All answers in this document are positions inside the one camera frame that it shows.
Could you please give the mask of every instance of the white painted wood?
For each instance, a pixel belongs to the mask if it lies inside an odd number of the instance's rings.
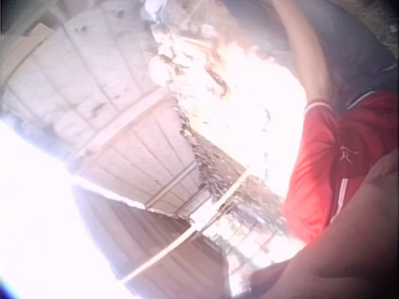
[[[85,171],[83,176],[92,183],[102,186],[105,189],[133,201],[145,202],[148,200],[147,194],[135,189],[133,186],[123,182],[121,179],[112,176],[97,165],[91,165],[90,168]]]
[[[84,11],[65,24],[65,29],[100,88],[122,110],[141,96],[99,8]]]
[[[116,109],[99,89],[64,31],[51,35],[32,56],[59,92],[96,129],[115,117]]]
[[[139,140],[156,155],[157,160],[164,165],[172,176],[178,175],[183,170],[183,163],[177,157],[152,116],[146,117],[133,130]],[[181,182],[181,184],[190,194],[196,191],[196,188],[193,188],[191,184],[185,184],[185,182]]]
[[[30,111],[75,147],[93,135],[92,129],[70,110],[31,58],[16,70],[8,85]]]
[[[116,41],[132,77],[142,93],[155,88],[148,74],[148,64],[144,59],[140,36],[144,35],[144,25],[140,20],[137,1],[116,0],[100,5],[110,33]]]
[[[154,112],[154,117],[163,134],[168,139],[170,146],[176,152],[177,157],[186,166],[191,161],[194,161],[195,157],[191,146],[180,134],[181,121],[174,110],[176,105],[176,100],[163,104]],[[184,184],[190,187],[190,191],[196,190],[199,186],[191,174],[184,180]]]
[[[23,120],[34,123],[37,126],[42,125],[42,120],[33,115],[10,91],[8,87],[5,87],[4,93],[1,95],[1,108],[2,113],[4,108],[12,110],[17,116]]]
[[[10,53],[3,57],[1,64],[1,84],[3,84],[15,71],[18,65],[46,38],[54,31],[43,23],[33,28],[31,34],[27,37],[19,37],[16,44],[11,48]]]
[[[168,90],[164,88],[156,89],[153,93],[145,96],[140,101],[135,102],[129,108],[119,114],[106,127],[98,131],[95,136],[83,145],[76,156],[71,156],[69,162],[82,160],[79,171],[83,171],[100,154],[101,149],[112,139],[117,139],[122,130],[134,122],[140,115],[155,107],[168,95]]]
[[[162,187],[148,202],[146,202],[146,207],[151,207],[154,203],[158,202],[164,197],[166,193],[169,192],[174,186],[176,186],[183,178],[186,178],[190,171],[196,167],[196,161],[192,161],[191,164],[187,165],[177,176],[175,176],[168,184]]]
[[[148,196],[156,194],[157,190],[162,188],[112,148],[104,151],[96,160],[96,164]]]
[[[201,184],[203,183],[203,182],[202,182],[202,179],[201,179],[201,175],[200,175],[200,172],[199,172],[198,167],[195,168],[195,169],[190,173],[190,176],[193,178],[193,180],[194,180],[194,182],[195,182],[195,184],[196,184],[197,186],[199,186],[199,185],[201,185]]]
[[[162,186],[168,184],[173,179],[173,176],[167,169],[140,142],[133,130],[128,130],[112,146],[129,159],[138,169]],[[190,195],[180,184],[173,189],[173,193],[182,199]]]
[[[158,201],[153,209],[158,209],[170,214],[173,214],[177,210],[178,206],[168,202],[168,201]]]

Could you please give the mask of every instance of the wooden shed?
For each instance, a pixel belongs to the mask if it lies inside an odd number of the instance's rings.
[[[110,201],[90,191],[74,190],[89,232],[117,278],[128,275],[159,252],[190,224]],[[160,263],[126,284],[141,298],[224,298],[223,254],[205,237],[174,250]]]
[[[189,228],[210,194],[175,99],[149,77],[140,1],[27,3],[2,35],[2,121],[72,174],[173,216],[76,190],[94,241],[123,277]],[[223,271],[201,237],[127,287],[143,299],[221,298]]]
[[[74,174],[187,217],[208,193],[174,98],[149,78],[139,1],[47,2],[2,38],[3,121]]]

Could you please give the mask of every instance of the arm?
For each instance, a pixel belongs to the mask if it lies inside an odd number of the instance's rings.
[[[307,101],[330,100],[330,75],[319,39],[292,0],[272,0],[286,28]]]
[[[261,298],[386,298],[374,293],[395,290],[397,171],[396,149],[370,170],[336,221],[292,259]]]

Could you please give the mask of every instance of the red jersey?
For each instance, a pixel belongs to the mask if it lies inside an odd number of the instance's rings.
[[[374,93],[338,117],[323,101],[305,110],[302,140],[284,202],[288,226],[312,242],[346,206],[370,168],[398,147],[398,100]]]

